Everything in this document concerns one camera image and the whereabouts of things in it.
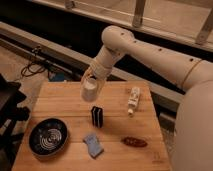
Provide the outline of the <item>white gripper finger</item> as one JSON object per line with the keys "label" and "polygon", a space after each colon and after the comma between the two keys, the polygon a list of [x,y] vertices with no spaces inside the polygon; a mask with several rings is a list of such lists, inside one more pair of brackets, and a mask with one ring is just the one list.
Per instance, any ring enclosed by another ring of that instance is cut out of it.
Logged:
{"label": "white gripper finger", "polygon": [[84,72],[82,78],[81,78],[81,82],[84,82],[84,80],[90,76],[93,75],[92,69],[90,67],[88,67],[88,69]]}
{"label": "white gripper finger", "polygon": [[104,84],[105,84],[105,79],[97,79],[97,84],[98,84],[98,92],[101,92]]}

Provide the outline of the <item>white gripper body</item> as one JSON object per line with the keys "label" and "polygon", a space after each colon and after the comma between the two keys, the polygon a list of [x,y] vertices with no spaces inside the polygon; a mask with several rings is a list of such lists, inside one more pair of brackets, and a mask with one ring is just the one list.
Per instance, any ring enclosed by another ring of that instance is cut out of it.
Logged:
{"label": "white gripper body", "polygon": [[106,79],[112,69],[111,68],[105,68],[101,63],[99,63],[96,59],[94,59],[91,63],[90,63],[90,68],[92,70],[93,75],[98,78],[98,79]]}

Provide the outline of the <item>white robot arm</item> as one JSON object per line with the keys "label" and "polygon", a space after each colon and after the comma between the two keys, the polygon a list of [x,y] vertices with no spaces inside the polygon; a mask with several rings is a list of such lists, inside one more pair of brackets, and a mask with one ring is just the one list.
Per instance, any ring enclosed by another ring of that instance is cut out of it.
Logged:
{"label": "white robot arm", "polygon": [[213,171],[213,62],[136,39],[106,27],[103,46],[81,79],[81,96],[97,99],[113,66],[129,55],[185,92],[175,123],[173,171]]}

